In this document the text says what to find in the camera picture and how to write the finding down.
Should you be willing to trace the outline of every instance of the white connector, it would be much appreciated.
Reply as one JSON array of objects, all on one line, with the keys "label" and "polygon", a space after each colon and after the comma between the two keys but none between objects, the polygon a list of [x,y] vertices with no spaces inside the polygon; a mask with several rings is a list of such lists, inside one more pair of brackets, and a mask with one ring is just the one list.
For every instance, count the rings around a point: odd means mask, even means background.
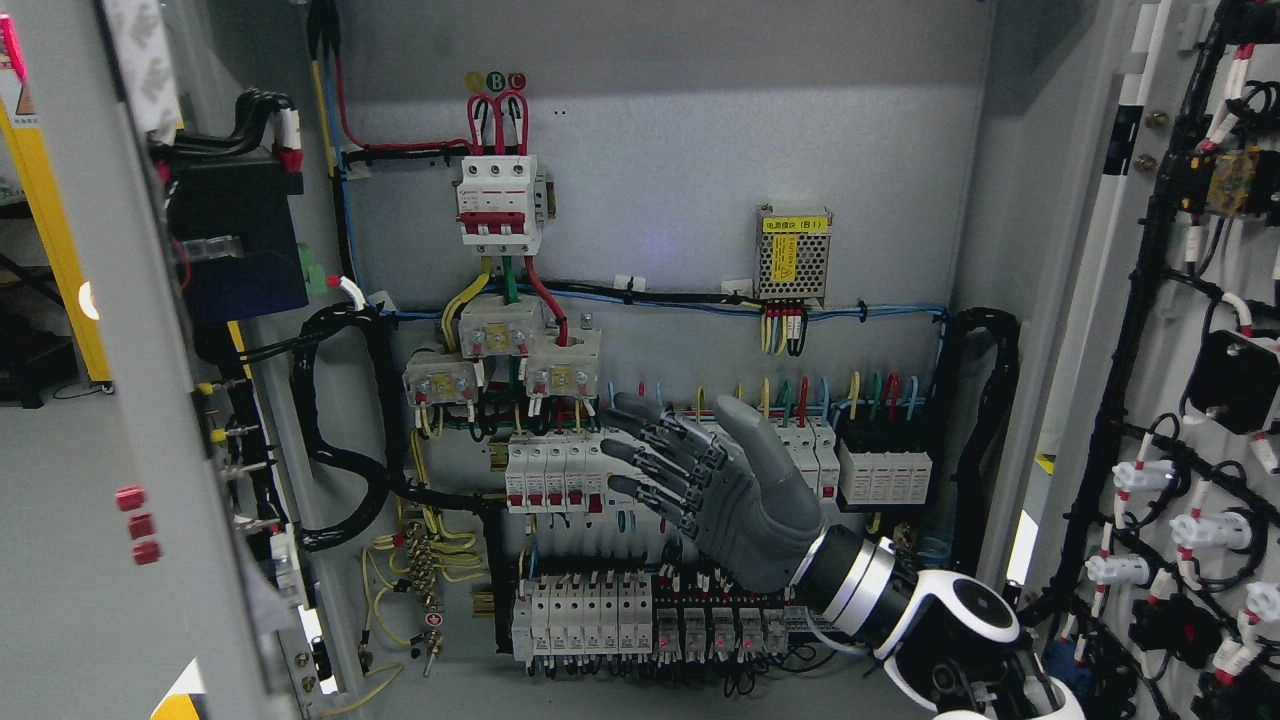
[{"label": "white connector", "polygon": [[1253,542],[1249,521],[1238,512],[1219,512],[1212,515],[1179,515],[1169,521],[1174,530],[1174,542],[1187,550],[1204,547],[1229,547],[1244,550]]},{"label": "white connector", "polygon": [[1280,585],[1275,583],[1249,583],[1244,606],[1263,623],[1280,620]]},{"label": "white connector", "polygon": [[1137,555],[1094,555],[1084,562],[1089,580],[1098,585],[1143,584],[1151,579],[1151,566]]},{"label": "white connector", "polygon": [[1175,478],[1172,460],[1143,462],[1142,468],[1135,462],[1120,462],[1111,471],[1115,474],[1111,482],[1124,492],[1162,491],[1174,484]]}]

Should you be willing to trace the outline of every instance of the circuit breaker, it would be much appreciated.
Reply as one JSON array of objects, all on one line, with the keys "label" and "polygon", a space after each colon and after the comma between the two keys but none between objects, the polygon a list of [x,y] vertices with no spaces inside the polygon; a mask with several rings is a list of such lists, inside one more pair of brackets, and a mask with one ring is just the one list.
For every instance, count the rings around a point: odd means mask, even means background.
[{"label": "circuit breaker", "polygon": [[549,217],[536,155],[475,155],[462,163],[458,223],[463,245],[480,255],[538,255],[539,218]]},{"label": "circuit breaker", "polygon": [[467,304],[458,322],[462,356],[529,357],[543,341],[541,328],[541,305],[536,297],[522,295],[516,302],[507,302],[500,295],[481,295]]}]

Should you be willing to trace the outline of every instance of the wire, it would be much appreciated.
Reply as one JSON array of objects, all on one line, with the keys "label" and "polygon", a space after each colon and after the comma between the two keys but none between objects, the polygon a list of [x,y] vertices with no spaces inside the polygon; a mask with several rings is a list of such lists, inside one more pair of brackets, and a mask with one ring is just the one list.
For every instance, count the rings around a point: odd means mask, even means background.
[{"label": "wire", "polygon": [[493,260],[488,256],[480,259],[480,274],[476,279],[471,281],[471,284],[462,288],[461,292],[453,296],[453,300],[444,306],[444,313],[440,315],[440,325],[444,332],[444,347],[449,352],[458,351],[458,337],[453,332],[453,316],[457,315],[462,306],[471,302],[475,296],[480,295],[480,291],[489,283],[489,274],[493,273]]},{"label": "wire", "polygon": [[58,389],[54,391],[54,393],[50,397],[54,398],[54,400],[76,400],[77,397],[88,397],[91,395],[97,395],[100,392],[105,392],[106,391],[106,386],[105,384],[102,384],[102,383],[92,383],[91,382],[91,383],[87,383],[87,384],[92,386],[92,388],[88,389],[88,391],[86,391],[86,392],[77,392],[74,395],[61,395],[61,392],[64,389],[67,389],[67,388],[69,388],[72,386],[76,386],[76,384],[81,384],[81,380],[72,380],[72,382],[69,382],[69,383],[59,387]]},{"label": "wire", "polygon": [[534,256],[525,255],[525,274],[529,275],[529,284],[534,286],[534,292],[543,299],[547,307],[550,309],[552,315],[556,318],[556,324],[559,327],[559,336],[556,340],[556,345],[561,347],[568,346],[568,318],[564,316],[564,311],[561,310],[559,302],[552,296],[552,292],[547,290],[543,284],[543,279],[538,277],[538,269],[534,266]]},{"label": "wire", "polygon": [[516,288],[516,273],[511,269],[511,256],[502,256],[502,281],[507,288],[507,305],[520,302],[520,291]]},{"label": "wire", "polygon": [[404,671],[404,664],[392,662],[390,665],[383,665],[381,667],[375,667],[369,673],[365,673],[365,676],[371,678],[379,673],[385,673],[387,670],[394,670],[394,673],[392,673],[389,678],[379,683],[378,687],[365,693],[365,697],[357,700],[356,702],[352,702],[351,705],[343,705],[342,707],[334,707],[333,710],[326,710],[320,715],[316,715],[316,720],[324,720],[325,717],[334,717],[338,715],[351,712],[352,710],[360,710],[361,707],[365,706],[365,703],[378,697],[378,693],[385,691],[387,685],[390,685],[393,682],[396,682],[396,678],[399,678],[401,673]]},{"label": "wire", "polygon": [[461,138],[435,141],[435,142],[365,142],[356,137],[356,133],[351,131],[351,122],[347,119],[347,76],[342,68],[342,54],[334,53],[333,65],[338,79],[338,115],[342,118],[342,132],[353,143],[364,147],[365,150],[439,150],[442,147],[462,146],[466,147],[470,143]]}]

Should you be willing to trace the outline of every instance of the metal mesh power supply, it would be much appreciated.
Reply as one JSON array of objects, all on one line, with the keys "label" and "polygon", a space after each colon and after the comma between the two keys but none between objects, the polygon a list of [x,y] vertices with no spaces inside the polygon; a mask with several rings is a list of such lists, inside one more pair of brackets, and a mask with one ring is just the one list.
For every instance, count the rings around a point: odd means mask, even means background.
[{"label": "metal mesh power supply", "polygon": [[756,300],[822,300],[827,293],[831,211],[762,205],[756,220]]}]

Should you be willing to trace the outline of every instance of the yellow warning sticker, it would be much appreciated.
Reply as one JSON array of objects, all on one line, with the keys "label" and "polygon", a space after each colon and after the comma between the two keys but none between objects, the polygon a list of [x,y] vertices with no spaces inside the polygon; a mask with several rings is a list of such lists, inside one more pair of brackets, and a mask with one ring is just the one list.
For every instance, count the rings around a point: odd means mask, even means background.
[{"label": "yellow warning sticker", "polygon": [[769,269],[771,282],[788,283],[796,279],[796,249],[799,245],[800,236],[773,236],[773,266]]},{"label": "yellow warning sticker", "polygon": [[819,233],[827,232],[829,227],[827,218],[822,215],[804,215],[791,218],[762,218],[764,232],[797,232]]}]

